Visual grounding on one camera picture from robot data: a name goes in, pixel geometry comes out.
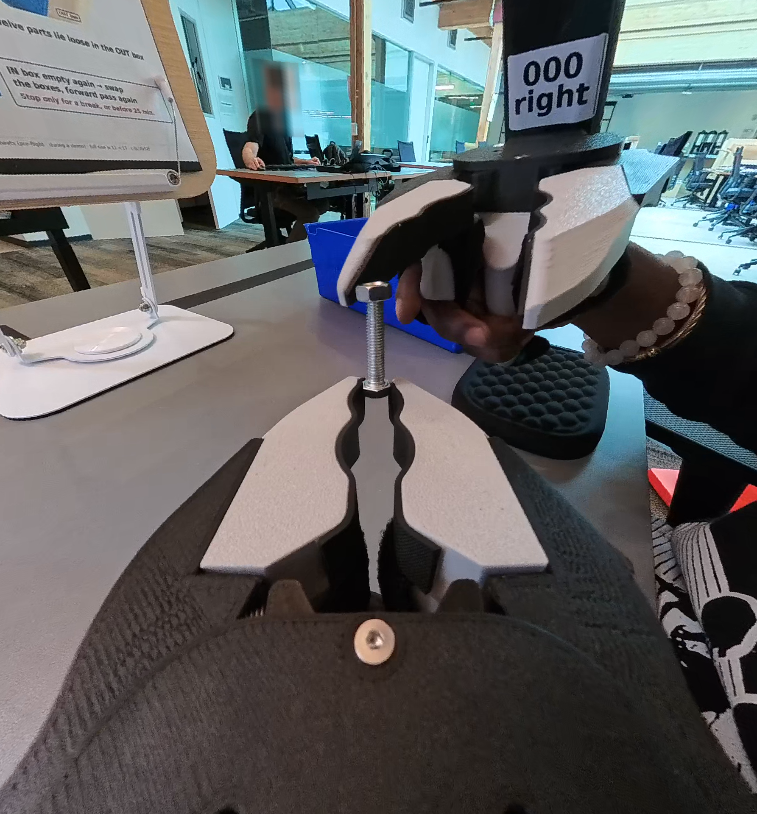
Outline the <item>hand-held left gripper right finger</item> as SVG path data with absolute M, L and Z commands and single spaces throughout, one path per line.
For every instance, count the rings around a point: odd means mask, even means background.
M 384 607 L 433 611 L 455 583 L 482 591 L 493 578 L 546 573 L 499 444 L 410 381 L 394 380 L 388 399 L 399 473 L 378 552 Z

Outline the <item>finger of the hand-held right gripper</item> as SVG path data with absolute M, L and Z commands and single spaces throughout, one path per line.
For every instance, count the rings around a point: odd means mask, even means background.
M 445 252 L 454 297 L 465 303 L 483 270 L 485 229 L 475 203 L 475 187 L 458 179 L 430 179 L 386 198 L 343 262 L 337 280 L 339 303 L 352 305 L 359 285 L 389 282 L 433 248 Z
M 623 167 L 587 167 L 542 179 L 524 267 L 522 327 L 546 327 L 592 296 L 625 252 L 637 202 Z

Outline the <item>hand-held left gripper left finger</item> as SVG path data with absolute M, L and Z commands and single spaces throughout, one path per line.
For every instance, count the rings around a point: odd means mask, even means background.
M 369 554 L 353 464 L 362 380 L 306 401 L 263 437 L 202 557 L 205 572 L 296 580 L 311 602 L 368 602 Z

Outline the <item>blue plastic bin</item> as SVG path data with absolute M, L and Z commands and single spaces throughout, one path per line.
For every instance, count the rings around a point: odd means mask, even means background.
M 353 218 L 341 220 L 324 220 L 305 225 L 307 239 L 315 267 L 316 283 L 319 294 L 326 300 L 338 302 L 336 284 L 338 276 L 343 269 L 344 261 L 355 242 L 356 236 L 363 229 L 368 219 Z M 385 303 L 385 325 L 388 328 L 403 331 L 419 340 L 423 340 L 451 353 L 461 353 L 460 344 L 445 340 L 439 336 L 431 326 L 413 321 L 409 324 L 401 323 L 394 310 L 394 294 L 397 289 L 398 278 L 391 280 L 392 298 Z

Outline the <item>long steel hex bolt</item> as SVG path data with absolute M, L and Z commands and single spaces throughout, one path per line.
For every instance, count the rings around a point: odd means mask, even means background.
M 385 372 L 385 321 L 384 302 L 370 301 L 366 304 L 366 376 L 363 391 L 367 398 L 387 396 L 391 383 Z

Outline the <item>person's right forearm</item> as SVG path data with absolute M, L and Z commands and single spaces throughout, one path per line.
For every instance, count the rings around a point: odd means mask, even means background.
M 757 457 L 757 284 L 701 267 L 706 300 L 686 335 L 619 365 L 681 418 L 707 424 Z

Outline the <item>person's right hand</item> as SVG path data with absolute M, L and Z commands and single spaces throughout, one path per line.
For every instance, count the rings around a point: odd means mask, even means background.
M 627 257 L 628 273 L 622 287 L 571 320 L 602 348 L 613 349 L 625 340 L 635 340 L 641 331 L 665 317 L 680 288 L 677 271 L 642 247 L 630 243 Z M 402 323 L 422 315 L 440 336 L 460 344 L 471 356 L 492 362 L 515 358 L 534 335 L 522 328 L 519 317 L 488 312 L 481 285 L 461 307 L 453 301 L 426 300 L 421 279 L 419 262 L 399 277 L 395 308 Z

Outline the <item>wood-topped office desk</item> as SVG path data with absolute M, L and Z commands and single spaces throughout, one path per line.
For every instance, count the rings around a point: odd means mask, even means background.
M 445 165 L 402 164 L 398 171 L 373 169 L 363 173 L 323 172 L 317 166 L 293 170 L 221 168 L 216 176 L 232 178 L 241 187 L 253 190 L 254 206 L 258 212 L 254 223 L 261 224 L 264 231 L 264 239 L 255 248 L 262 249 L 274 248 L 285 242 L 274 208 L 277 187 L 302 187 L 310 201 L 343 198 L 346 218 L 362 218 L 370 213 L 369 199 L 377 194 L 383 183 L 392 182 L 399 187 L 404 182 L 440 168 L 445 168 Z

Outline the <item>black honeycomb wrist rest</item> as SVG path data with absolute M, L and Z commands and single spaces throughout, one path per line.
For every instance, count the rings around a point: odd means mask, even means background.
M 451 404 L 516 449 L 576 460 L 592 454 L 605 432 L 609 374 L 582 352 L 536 337 L 512 361 L 475 361 Z

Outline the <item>row of black office chairs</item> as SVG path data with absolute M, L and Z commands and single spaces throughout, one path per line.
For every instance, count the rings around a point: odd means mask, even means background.
M 757 282 L 757 139 L 702 130 L 636 235 L 649 247 L 704 250 L 715 273 Z

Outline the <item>white poster stand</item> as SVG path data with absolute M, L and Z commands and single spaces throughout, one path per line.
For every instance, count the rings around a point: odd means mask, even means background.
M 137 309 L 30 340 L 0 325 L 0 416 L 41 418 L 229 340 L 231 325 L 160 304 L 139 202 L 124 205 L 140 278 Z

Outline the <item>black white patterned pants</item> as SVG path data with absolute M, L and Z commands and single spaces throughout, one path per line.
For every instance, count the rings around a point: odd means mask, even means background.
M 714 578 L 708 575 L 710 567 L 703 563 L 704 529 L 713 522 L 671 528 L 665 520 L 653 520 L 658 618 L 713 739 L 751 792 L 757 794 L 757 777 L 742 745 L 700 616 L 714 583 Z

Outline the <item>black angled table legs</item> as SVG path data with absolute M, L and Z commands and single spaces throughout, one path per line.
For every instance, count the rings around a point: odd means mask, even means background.
M 89 290 L 90 282 L 65 232 L 61 207 L 0 210 L 0 240 L 19 248 L 50 247 L 73 291 Z

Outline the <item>instruction poster on tan board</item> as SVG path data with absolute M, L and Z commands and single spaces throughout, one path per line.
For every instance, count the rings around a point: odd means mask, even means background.
M 193 198 L 216 169 L 169 2 L 0 1 L 0 210 Z

